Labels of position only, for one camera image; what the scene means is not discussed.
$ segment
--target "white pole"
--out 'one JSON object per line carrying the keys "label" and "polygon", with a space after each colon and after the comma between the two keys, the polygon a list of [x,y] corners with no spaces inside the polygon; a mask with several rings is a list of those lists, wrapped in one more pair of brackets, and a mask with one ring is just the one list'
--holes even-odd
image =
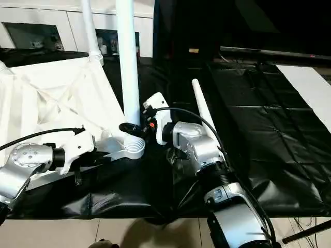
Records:
{"label": "white pole", "polygon": [[[200,116],[202,118],[204,118],[215,129],[215,125],[214,125],[212,116],[210,115],[206,100],[202,93],[202,90],[200,88],[199,81],[197,79],[193,79],[192,86],[194,89],[195,99],[197,100],[197,105],[198,105]],[[210,138],[212,138],[213,140],[217,141],[214,133],[209,129],[209,127],[205,123],[202,123],[202,126],[205,128],[207,135]]]}
{"label": "white pole", "polygon": [[13,73],[7,68],[5,63],[0,60],[0,74],[12,75]]}
{"label": "white pole", "polygon": [[116,13],[124,115],[127,122],[140,125],[133,0],[116,0]]}
{"label": "white pole", "polygon": [[91,61],[100,61],[103,66],[103,56],[98,46],[95,27],[92,17],[91,5],[89,0],[81,0],[85,31],[88,42],[88,56]]}

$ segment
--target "black plastic sheet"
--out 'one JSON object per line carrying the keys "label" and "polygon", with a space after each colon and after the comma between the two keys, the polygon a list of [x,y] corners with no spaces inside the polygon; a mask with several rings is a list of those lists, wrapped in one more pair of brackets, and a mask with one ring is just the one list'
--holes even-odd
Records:
{"label": "black plastic sheet", "polygon": [[[8,67],[85,55],[0,50]],[[231,165],[270,216],[330,215],[331,134],[275,66],[141,58],[138,67],[141,104],[159,91],[170,106],[198,113],[191,80],[199,80]],[[105,57],[103,69],[123,105],[118,59]],[[26,192],[10,217],[205,216],[188,161],[170,146],[147,144],[141,159],[105,161],[82,179],[80,187],[69,177]]]}

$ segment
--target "tile floor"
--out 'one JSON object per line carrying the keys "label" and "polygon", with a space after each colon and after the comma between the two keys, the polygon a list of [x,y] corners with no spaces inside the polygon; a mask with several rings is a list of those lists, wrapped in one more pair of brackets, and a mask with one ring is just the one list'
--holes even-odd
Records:
{"label": "tile floor", "polygon": [[[330,218],[318,218],[317,223]],[[314,218],[300,218],[303,229]],[[293,218],[272,219],[277,238],[298,232]],[[121,248],[213,248],[206,219],[180,219],[162,228],[139,219],[7,220],[0,227],[0,247],[5,248],[88,248],[96,240],[109,239]],[[314,237],[310,237],[315,246]],[[330,247],[331,230],[317,234],[319,248]],[[305,239],[284,245],[310,248]]]}

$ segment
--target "white fabric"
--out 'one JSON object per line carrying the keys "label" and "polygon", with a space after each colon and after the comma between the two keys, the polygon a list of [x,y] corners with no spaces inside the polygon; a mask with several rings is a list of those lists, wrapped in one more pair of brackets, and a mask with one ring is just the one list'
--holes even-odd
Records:
{"label": "white fabric", "polygon": [[[88,57],[11,68],[0,75],[0,145],[54,128],[84,127],[96,139],[124,137],[123,111],[98,62]],[[46,134],[28,142],[65,143],[73,132]],[[11,148],[0,152],[0,166]]]}
{"label": "white fabric", "polygon": [[331,132],[331,85],[311,67],[277,67]]}

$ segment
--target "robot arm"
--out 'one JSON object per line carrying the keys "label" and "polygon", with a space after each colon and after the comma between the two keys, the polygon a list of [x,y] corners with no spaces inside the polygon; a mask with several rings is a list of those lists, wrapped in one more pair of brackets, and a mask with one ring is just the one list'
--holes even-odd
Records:
{"label": "robot arm", "polygon": [[170,110],[158,111],[157,108],[168,107],[161,93],[149,98],[144,107],[147,120],[153,122],[149,125],[154,128],[157,142],[172,143],[191,162],[210,212],[207,222],[215,248],[278,246],[275,241],[270,242],[267,227],[251,197],[227,167],[218,143],[206,130],[196,123],[173,123]]}
{"label": "robot arm", "polygon": [[55,144],[16,146],[7,163],[0,167],[0,225],[28,187],[31,176],[56,168],[61,168],[60,174],[66,174],[75,159],[93,150],[94,139],[87,131],[75,135],[61,148],[55,148]]}

